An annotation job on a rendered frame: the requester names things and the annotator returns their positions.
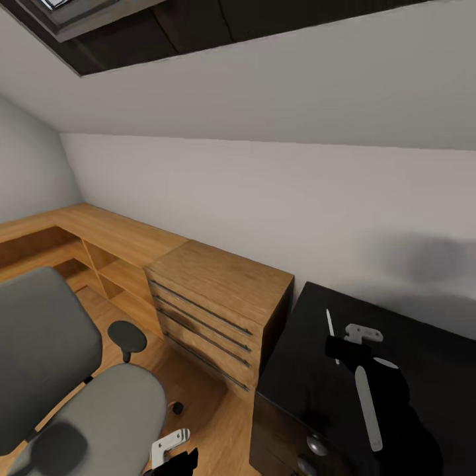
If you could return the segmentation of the swivel chair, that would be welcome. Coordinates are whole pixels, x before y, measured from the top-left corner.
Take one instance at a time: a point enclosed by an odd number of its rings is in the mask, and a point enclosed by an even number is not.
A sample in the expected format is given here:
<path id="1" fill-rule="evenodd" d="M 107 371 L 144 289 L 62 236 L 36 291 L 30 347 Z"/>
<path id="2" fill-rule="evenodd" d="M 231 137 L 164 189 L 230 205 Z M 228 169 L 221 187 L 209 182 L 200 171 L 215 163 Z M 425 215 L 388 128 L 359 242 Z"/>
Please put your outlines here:
<path id="1" fill-rule="evenodd" d="M 130 363 L 147 346 L 141 329 L 115 321 L 108 336 L 123 362 L 92 377 L 102 335 L 63 277 L 45 266 L 0 284 L 0 456 L 27 442 L 7 476 L 142 476 L 169 409 L 184 406 Z"/>

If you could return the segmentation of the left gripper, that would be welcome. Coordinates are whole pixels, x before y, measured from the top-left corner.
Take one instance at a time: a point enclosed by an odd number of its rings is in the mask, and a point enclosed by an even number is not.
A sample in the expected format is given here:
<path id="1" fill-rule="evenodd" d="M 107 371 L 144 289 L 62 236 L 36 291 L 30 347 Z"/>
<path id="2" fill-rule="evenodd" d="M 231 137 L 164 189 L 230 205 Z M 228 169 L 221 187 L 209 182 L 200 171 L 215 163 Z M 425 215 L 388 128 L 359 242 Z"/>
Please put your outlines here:
<path id="1" fill-rule="evenodd" d="M 188 455 L 185 451 L 156 469 L 150 469 L 142 476 L 192 476 L 193 469 L 198 467 L 198 448 Z"/>

